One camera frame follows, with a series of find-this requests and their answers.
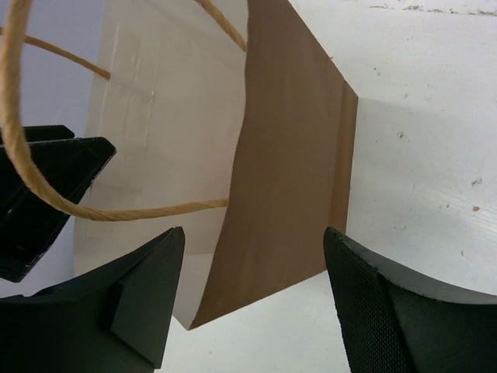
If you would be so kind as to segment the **brown paper bag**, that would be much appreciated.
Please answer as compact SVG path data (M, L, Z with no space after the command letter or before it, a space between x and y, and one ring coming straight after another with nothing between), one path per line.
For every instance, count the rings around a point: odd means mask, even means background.
M32 176L21 53L32 8L9 4L1 123ZM358 98L288 1L107 1L90 134L116 156L86 204L76 246L100 259L168 226L185 234L173 315L192 330L325 269L344 228Z

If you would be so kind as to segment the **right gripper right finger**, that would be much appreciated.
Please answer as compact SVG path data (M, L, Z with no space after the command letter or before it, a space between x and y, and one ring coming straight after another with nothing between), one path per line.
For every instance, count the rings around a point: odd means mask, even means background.
M325 262L352 372L494 372L496 297L388 259L334 228Z

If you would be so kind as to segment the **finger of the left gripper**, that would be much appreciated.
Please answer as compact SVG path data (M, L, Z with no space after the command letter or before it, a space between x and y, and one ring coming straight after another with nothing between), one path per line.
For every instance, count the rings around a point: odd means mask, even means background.
M26 127L24 136L38 176L1 142L1 278L12 283L34 269L69 219L55 195L78 204L116 154L109 140L78 138L64 125Z

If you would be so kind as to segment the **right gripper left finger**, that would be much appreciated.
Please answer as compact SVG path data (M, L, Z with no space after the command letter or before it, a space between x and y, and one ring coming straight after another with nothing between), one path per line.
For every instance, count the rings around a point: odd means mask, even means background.
M171 228L31 296L1 300L3 372L153 372L162 366L185 247Z

